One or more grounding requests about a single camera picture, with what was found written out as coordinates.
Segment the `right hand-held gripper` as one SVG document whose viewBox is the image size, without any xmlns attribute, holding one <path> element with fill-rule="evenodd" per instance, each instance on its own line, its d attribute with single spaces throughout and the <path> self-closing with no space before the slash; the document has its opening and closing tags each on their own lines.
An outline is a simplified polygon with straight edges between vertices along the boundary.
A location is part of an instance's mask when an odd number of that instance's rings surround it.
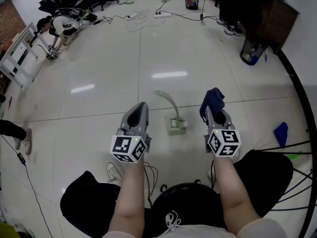
<svg viewBox="0 0 317 238">
<path fill-rule="evenodd" d="M 208 135 L 204 136 L 206 152 L 213 153 L 216 157 L 237 155 L 241 137 L 239 131 L 235 130 L 230 115 L 224 109 L 214 114 L 210 107 L 206 107 L 205 118 L 208 126 Z"/>
</svg>

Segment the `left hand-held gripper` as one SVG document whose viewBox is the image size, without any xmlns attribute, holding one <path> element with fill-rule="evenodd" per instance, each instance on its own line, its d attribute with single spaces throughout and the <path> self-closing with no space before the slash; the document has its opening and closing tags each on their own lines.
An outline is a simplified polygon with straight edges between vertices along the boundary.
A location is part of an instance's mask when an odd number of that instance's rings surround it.
<svg viewBox="0 0 317 238">
<path fill-rule="evenodd" d="M 130 128 L 134 132 L 146 132 L 148 125 L 148 105 L 146 102 L 140 102 L 124 114 L 120 127 Z M 121 128 L 112 136 L 109 151 L 120 162 L 138 163 L 144 153 L 149 152 L 152 138 L 146 133 L 141 136 Z"/>
</svg>

